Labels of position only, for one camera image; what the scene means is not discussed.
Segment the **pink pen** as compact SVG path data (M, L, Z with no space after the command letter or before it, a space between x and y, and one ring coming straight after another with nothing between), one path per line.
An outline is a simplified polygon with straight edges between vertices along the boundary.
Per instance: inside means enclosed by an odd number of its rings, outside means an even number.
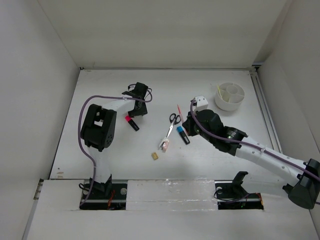
M181 108L180 108L180 106L178 104L177 104L177 109L178 109L179 117L181 119L181 123L184 123L184 118L183 118L183 115L182 115L182 111L181 111Z

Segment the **blue black highlighter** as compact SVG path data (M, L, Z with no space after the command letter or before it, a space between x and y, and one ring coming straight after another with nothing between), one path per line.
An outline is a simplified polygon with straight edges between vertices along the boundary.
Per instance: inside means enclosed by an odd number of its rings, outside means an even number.
M191 143L190 140L189 140L189 138L188 138L188 136L186 135L184 129L183 129L181 126L178 126L178 127L176 128L176 130L177 130L179 136L181 137L181 139L183 140L183 142L184 142L186 145L188 145L188 144Z

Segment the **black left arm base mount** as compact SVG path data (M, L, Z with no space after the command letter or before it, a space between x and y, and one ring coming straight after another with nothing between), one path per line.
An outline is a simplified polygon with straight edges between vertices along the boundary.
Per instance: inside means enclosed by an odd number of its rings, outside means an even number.
M122 211L126 209L128 182L126 180L112 180L110 176L107 182L94 182L91 192L92 179L79 183L81 189L81 210L107 210Z

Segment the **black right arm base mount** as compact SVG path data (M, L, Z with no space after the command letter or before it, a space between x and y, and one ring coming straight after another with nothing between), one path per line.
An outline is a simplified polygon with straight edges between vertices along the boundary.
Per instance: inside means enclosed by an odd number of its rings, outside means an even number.
M215 180L214 199L218 210L264 210L259 192L248 193L243 187L244 178L249 173L239 171L232 180Z

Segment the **yellow pen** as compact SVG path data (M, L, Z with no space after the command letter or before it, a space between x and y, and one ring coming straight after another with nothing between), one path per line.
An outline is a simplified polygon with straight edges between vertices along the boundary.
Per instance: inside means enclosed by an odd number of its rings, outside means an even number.
M224 93L225 93L225 91L222 90L219 85L217 85L217 92L218 92L219 97L220 97L222 100L224 100Z

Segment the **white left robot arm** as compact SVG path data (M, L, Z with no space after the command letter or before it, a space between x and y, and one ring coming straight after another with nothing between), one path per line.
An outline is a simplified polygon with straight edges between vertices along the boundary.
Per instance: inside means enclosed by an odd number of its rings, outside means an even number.
M90 96L82 105L77 126L77 140L82 153L93 164L89 184L83 186L86 199L106 199L112 192L112 173L109 160L103 155L111 146L117 117L130 118L148 113L147 103L153 100L152 89L137 82L130 84L121 96Z

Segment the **pink black highlighter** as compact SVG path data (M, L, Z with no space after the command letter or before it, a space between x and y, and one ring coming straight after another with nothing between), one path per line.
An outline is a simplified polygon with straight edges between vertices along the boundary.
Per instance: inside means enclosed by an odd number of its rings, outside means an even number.
M134 120L129 115L125 117L125 120L136 132L140 130L138 125L134 122Z

